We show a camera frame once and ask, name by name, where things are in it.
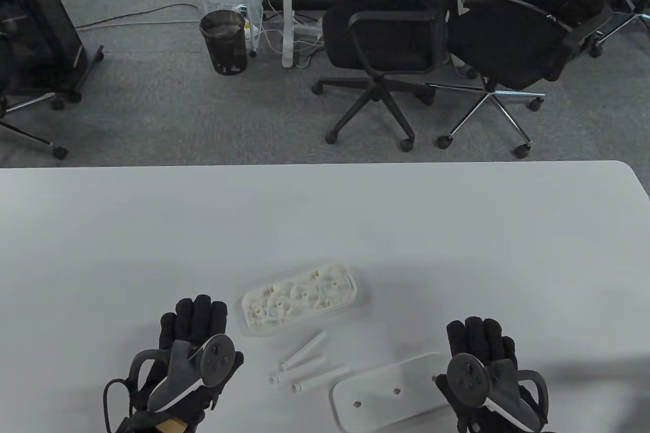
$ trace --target gloved hand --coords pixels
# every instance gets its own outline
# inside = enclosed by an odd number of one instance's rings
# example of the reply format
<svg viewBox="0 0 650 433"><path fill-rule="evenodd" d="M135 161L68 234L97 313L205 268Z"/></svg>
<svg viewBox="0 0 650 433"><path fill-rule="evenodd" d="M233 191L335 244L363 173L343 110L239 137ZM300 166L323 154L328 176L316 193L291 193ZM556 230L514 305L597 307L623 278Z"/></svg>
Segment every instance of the gloved hand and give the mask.
<svg viewBox="0 0 650 433"><path fill-rule="evenodd" d="M200 294L193 302L189 298L181 299L176 305L176 313L165 313L160 318L160 340L158 347L163 350L171 349L174 340L184 340L192 343L197 349L201 347L210 337L216 334L225 333L225 324L228 316L228 309L221 301L211 301L206 294ZM217 386L199 387L196 391L189 393L178 403L172 405L165 411L165 416L176 417L188 424L186 431L195 431L197 425L205 418L204 410L210 405L214 409L216 401L223 392L223 387L244 363L242 352L235 352L235 362L228 376ZM167 364L162 361L154 361L151 371L144 382L144 386L132 397L132 405L136 413L132 418L140 417L142 425L155 423L155 417L146 412L147 401L151 392L166 376ZM137 431L154 431L149 427Z"/></svg>
<svg viewBox="0 0 650 433"><path fill-rule="evenodd" d="M510 359L517 368L515 342L510 337L501 336L501 325L494 319L488 318L483 321L478 317L470 317L465 320L465 324L453 321L446 329L452 356L463 352L472 354L483 365L490 365L495 360ZM486 407L465 406L451 391L446 374L436 378L436 386L458 417L458 433L466 433L468 427L474 433L479 431L480 433L520 433L522 431L500 414ZM523 386L519 387L519 393L544 423L547 423L532 394Z"/></svg>

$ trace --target black strap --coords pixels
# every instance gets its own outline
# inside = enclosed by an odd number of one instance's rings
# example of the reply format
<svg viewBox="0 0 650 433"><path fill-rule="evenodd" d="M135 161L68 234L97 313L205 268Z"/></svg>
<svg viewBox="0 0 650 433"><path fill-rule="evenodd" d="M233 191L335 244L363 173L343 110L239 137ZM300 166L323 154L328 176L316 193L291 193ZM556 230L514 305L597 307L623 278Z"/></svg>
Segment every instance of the black strap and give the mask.
<svg viewBox="0 0 650 433"><path fill-rule="evenodd" d="M129 393L129 398L128 398L128 416L130 417L130 416L132 416L132 414L133 414L133 405L132 405L132 402L131 402L131 389L130 389L129 386L128 386L128 381L127 381L127 380L124 380L124 379L113 379L113 380L111 380L111 382L109 382L108 384L106 384L106 386L104 387L104 424L106 424L106 432L107 432L107 433L112 433L112 431L111 431L111 421L110 421L110 419L109 419L109 388L110 388L113 384L117 384L118 382L119 382L120 384L122 384L124 387L127 388L127 391L128 391L128 393Z"/></svg>

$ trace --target white plastic rod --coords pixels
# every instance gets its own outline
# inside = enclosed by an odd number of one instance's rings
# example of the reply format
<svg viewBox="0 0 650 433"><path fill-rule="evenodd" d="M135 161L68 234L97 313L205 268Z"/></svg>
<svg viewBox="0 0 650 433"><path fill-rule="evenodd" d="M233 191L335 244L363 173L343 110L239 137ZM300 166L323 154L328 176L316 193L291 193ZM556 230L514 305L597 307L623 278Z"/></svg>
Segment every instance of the white plastic rod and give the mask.
<svg viewBox="0 0 650 433"><path fill-rule="evenodd" d="M293 354L291 357L289 357L284 362L282 362L280 364L280 368L283 371L288 371L297 363L302 362L304 359L307 358L307 356L311 352L316 350L316 348L320 345L320 343L323 340L325 340L325 337L327 337L327 332L323 329L318 333L318 335L316 335L314 338L309 340L309 342L303 345L303 347L301 347L295 354Z"/></svg>
<svg viewBox="0 0 650 433"><path fill-rule="evenodd" d="M327 362L327 357L325 355L317 355L310 361L305 362L294 369L272 375L269 378L269 381L271 384L279 384L280 382L288 382L296 377L306 377L325 362Z"/></svg>
<svg viewBox="0 0 650 433"><path fill-rule="evenodd" d="M347 365L342 365L339 368L325 372L325 374L317 375L316 377L311 377L306 380L300 380L299 382L294 382L291 385L291 392L309 391L315 387L324 386L325 384L329 383L330 380L347 374L348 372L350 372L350 368Z"/></svg>

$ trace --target chair seat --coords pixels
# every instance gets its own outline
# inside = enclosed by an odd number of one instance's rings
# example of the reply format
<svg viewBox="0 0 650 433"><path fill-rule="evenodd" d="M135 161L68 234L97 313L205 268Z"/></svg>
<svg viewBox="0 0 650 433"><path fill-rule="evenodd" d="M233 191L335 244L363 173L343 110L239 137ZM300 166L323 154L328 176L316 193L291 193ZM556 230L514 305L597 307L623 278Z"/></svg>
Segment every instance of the chair seat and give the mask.
<svg viewBox="0 0 650 433"><path fill-rule="evenodd" d="M567 30L543 13L495 0L448 23L448 47L481 75L522 90L550 74Z"/></svg>
<svg viewBox="0 0 650 433"><path fill-rule="evenodd" d="M323 17L323 39L330 62L339 68L364 69L348 22L362 11L400 10L399 3L350 1L336 4ZM431 67L431 31L414 22L364 21L355 26L362 49L379 71L419 71Z"/></svg>

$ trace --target gray carpet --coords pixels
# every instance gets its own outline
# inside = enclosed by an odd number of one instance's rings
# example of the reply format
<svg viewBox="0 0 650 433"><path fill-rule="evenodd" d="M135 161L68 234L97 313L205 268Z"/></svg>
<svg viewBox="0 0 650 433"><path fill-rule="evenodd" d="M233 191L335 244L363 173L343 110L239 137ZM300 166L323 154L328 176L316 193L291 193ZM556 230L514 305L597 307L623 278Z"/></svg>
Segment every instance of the gray carpet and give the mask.
<svg viewBox="0 0 650 433"><path fill-rule="evenodd" d="M172 2L199 0L63 0L76 25ZM178 8L146 20L198 18ZM315 96L318 76L353 76L320 53L308 69L285 70L264 46L245 73L214 73L195 24L114 27L82 33L103 43L106 59L83 90L83 101L63 112L46 104L11 113L7 122L34 131L70 150L56 161L39 147L0 132L0 166L120 166L168 164L270 164L513 160L517 134L487 106L463 127L448 150L434 147L469 109L471 95L440 92L431 108L397 94L416 132L413 152L397 148L399 127L382 104L371 104L328 146L323 134L359 96L327 88ZM513 114L535 145L530 160L619 159L650 189L650 38L631 25L614 36L599 59L572 62L556 83L534 87L548 93L531 113ZM448 66L428 80L458 82Z"/></svg>

